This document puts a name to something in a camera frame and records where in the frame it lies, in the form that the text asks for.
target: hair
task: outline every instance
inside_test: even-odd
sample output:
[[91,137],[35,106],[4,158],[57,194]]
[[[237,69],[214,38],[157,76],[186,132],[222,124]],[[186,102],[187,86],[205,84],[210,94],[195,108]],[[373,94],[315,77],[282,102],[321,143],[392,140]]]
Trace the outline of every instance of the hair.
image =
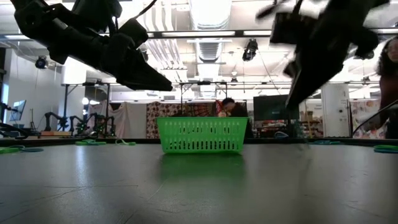
[[388,57],[387,54],[387,49],[391,41],[397,40],[398,36],[395,36],[391,39],[389,39],[385,46],[383,47],[383,50],[381,51],[380,57],[379,57],[379,64],[377,65],[377,74],[380,76],[392,76],[396,74],[396,71],[398,69],[398,64],[392,62],[390,58]]
[[227,105],[228,103],[235,103],[235,101],[232,98],[225,98],[223,100],[223,106]]

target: monitor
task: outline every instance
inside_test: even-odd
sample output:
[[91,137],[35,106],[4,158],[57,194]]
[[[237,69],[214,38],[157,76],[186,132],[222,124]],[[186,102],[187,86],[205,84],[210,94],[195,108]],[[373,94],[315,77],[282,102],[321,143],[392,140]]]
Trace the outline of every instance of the monitor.
[[10,121],[20,121],[21,120],[22,113],[24,112],[25,104],[26,104],[26,100],[21,100],[21,101],[15,102],[13,104],[12,109],[18,110],[18,112],[11,111]]
[[299,106],[287,110],[285,102],[288,95],[256,96],[253,98],[254,120],[300,119]]

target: patterned curtain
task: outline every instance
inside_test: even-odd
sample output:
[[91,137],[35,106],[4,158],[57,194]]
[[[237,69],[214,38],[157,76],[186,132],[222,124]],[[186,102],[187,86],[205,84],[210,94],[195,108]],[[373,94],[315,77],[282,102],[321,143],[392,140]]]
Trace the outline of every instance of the patterned curtain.
[[[236,102],[246,108],[246,102]],[[219,114],[223,110],[223,102],[221,100],[216,100],[216,114]]]
[[[170,117],[181,110],[181,104],[153,102],[147,105],[147,138],[158,139],[158,117]],[[215,116],[214,103],[189,103],[183,105],[184,116]]]

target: camera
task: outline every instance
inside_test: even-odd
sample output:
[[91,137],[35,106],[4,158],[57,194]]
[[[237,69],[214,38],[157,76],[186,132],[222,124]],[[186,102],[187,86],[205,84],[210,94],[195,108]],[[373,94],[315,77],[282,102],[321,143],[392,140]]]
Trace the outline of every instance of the camera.
[[35,63],[36,68],[38,69],[46,69],[49,67],[49,62],[47,61],[46,56],[39,56]]
[[259,46],[257,44],[256,39],[250,39],[248,45],[244,49],[242,59],[245,62],[253,60],[253,58],[256,56],[256,50],[259,49]]

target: man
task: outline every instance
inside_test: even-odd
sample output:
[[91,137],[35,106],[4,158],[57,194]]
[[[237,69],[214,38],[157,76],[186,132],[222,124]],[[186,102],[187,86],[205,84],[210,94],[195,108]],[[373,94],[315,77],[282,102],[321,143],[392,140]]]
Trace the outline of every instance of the man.
[[[239,103],[235,103],[232,98],[225,98],[223,100],[223,108],[229,113],[230,117],[241,117],[241,118],[249,118],[248,111]],[[248,124],[246,125],[246,132],[244,133],[244,138],[253,138],[253,132],[251,130],[251,123],[248,119]]]

